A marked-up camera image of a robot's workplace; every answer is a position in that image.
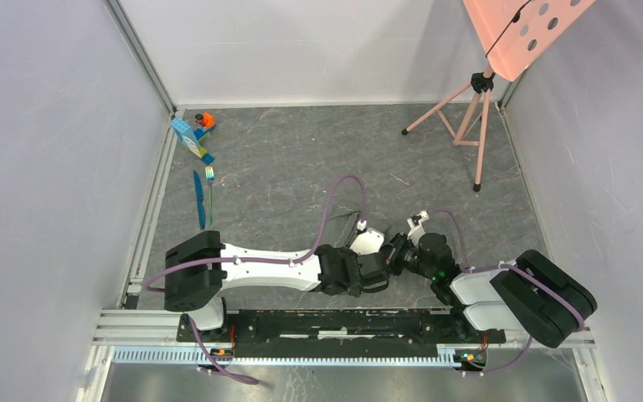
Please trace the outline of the grey cloth napkin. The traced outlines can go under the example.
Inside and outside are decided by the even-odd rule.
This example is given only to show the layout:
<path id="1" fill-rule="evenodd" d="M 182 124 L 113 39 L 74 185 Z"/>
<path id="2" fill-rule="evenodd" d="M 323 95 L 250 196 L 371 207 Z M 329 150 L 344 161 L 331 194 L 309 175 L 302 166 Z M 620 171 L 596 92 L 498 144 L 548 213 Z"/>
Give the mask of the grey cloth napkin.
<path id="1" fill-rule="evenodd" d="M 347 212 L 345 214 L 337 214 L 329 218 L 327 221 L 331 222 L 334 219 L 345 219 L 346 223 L 342 229 L 341 234 L 339 237 L 333 242 L 335 246 L 342 246 L 342 245 L 348 245 L 349 242 L 351 241 L 352 237 L 354 236 L 354 233 L 357 229 L 357 224 L 360 220 L 360 210 L 352 210 L 351 212 Z"/>

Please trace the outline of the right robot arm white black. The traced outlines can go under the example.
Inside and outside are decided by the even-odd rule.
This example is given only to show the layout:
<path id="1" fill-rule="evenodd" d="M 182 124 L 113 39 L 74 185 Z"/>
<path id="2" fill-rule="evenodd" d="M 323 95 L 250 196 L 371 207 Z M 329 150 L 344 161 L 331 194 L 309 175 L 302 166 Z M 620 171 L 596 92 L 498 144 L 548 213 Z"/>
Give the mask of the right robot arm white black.
<path id="1" fill-rule="evenodd" d="M 417 242 L 397 234 L 381 253 L 392 274 L 424 277 L 442 304 L 458 309 L 450 331 L 462 342 L 488 330 L 523 330 L 543 346 L 557 348 L 583 331 L 598 309 L 585 286 L 537 250 L 495 265 L 461 267 L 446 237 L 427 233 Z"/>

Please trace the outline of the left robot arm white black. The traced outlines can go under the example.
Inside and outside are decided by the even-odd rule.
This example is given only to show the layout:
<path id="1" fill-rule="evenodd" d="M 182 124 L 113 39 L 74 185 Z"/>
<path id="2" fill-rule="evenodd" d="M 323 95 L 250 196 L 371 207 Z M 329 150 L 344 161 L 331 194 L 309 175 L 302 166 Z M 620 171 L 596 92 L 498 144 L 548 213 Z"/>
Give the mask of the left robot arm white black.
<path id="1" fill-rule="evenodd" d="M 222 290 L 244 286 L 286 287 L 328 296 L 361 296 L 387 288 L 388 265 L 380 252 L 383 236 L 368 231 L 372 249 L 322 244 L 315 250 L 273 252 L 222 242 L 220 233 L 204 231 L 165 254 L 164 308 L 192 313 L 209 341 L 229 332 Z"/>

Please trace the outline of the pink tripod stand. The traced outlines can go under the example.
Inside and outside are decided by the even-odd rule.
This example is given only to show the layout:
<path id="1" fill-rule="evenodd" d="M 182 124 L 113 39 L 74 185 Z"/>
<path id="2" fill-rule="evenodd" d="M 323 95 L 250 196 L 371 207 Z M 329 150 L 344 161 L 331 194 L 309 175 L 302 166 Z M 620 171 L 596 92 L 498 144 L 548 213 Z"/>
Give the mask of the pink tripod stand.
<path id="1" fill-rule="evenodd" d="M 486 134 L 495 76 L 496 72 L 489 64 L 487 64 L 486 68 L 482 72 L 473 73 L 471 78 L 461 86 L 461 88 L 443 99 L 441 102 L 425 112 L 420 118 L 401 130 L 401 135 L 407 136 L 418 125 L 436 114 L 450 133 L 454 145 L 458 147 L 475 147 L 476 173 L 472 187 L 475 193 L 479 193 L 481 191 L 481 179 L 486 149 Z M 457 128 L 454 128 L 442 111 L 442 108 L 468 90 L 473 91 L 473 96 L 466 108 L 466 112 L 463 115 L 460 125 Z M 478 121 L 480 122 L 478 139 L 467 140 L 466 135 Z"/>

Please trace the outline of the blue plastic knife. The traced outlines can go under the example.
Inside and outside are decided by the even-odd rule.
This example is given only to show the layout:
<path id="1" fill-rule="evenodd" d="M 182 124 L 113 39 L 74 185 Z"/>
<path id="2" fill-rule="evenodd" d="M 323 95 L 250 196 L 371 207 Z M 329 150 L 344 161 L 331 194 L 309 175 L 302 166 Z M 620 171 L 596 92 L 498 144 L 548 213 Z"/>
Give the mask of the blue plastic knife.
<path id="1" fill-rule="evenodd" d="M 193 184 L 194 192 L 196 195 L 196 207 L 198 211 L 198 226 L 201 230 L 205 230 L 207 216 L 204 207 L 203 184 L 197 171 L 193 171 Z"/>

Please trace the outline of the orange toy figure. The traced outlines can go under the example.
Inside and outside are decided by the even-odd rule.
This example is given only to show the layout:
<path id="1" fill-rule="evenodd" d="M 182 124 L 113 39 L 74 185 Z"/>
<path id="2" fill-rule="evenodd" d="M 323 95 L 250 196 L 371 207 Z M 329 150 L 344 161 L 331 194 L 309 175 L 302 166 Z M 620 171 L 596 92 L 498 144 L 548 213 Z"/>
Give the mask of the orange toy figure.
<path id="1" fill-rule="evenodd" d="M 208 112 L 196 114 L 194 120 L 203 130 L 213 129 L 217 124 L 215 118 Z"/>

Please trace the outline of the blue toy block stack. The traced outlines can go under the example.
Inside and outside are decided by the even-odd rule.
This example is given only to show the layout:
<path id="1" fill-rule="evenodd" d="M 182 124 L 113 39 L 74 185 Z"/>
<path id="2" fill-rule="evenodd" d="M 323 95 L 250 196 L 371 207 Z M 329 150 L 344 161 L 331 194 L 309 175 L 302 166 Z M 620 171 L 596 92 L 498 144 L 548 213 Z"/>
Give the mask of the blue toy block stack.
<path id="1" fill-rule="evenodd" d="M 206 165 L 210 165 L 214 161 L 214 157 L 203 147 L 202 140 L 212 132 L 213 129 L 203 130 L 201 126 L 193 129 L 185 120 L 179 117 L 174 117 L 170 126 L 177 136 L 177 139 L 199 160 Z"/>

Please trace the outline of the pink perforated board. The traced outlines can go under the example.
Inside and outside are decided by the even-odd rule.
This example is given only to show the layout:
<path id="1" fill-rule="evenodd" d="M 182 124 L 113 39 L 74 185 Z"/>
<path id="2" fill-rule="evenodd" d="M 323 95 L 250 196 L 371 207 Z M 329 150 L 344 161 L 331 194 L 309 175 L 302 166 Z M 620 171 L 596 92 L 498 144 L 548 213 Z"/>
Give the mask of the pink perforated board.
<path id="1" fill-rule="evenodd" d="M 463 4 L 488 64 L 504 80 L 514 81 L 594 0 L 464 0 Z"/>

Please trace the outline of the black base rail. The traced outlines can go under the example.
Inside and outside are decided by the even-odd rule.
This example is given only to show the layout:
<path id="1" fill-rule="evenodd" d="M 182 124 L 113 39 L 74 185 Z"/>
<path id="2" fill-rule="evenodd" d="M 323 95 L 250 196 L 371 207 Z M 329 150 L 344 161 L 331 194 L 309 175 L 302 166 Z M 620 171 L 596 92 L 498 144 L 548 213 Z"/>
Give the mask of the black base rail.
<path id="1" fill-rule="evenodd" d="M 239 310 L 218 329 L 193 332 L 179 319 L 177 340 L 229 343 L 235 357 L 429 357 L 439 344 L 505 343 L 502 330 L 476 330 L 447 309 Z"/>

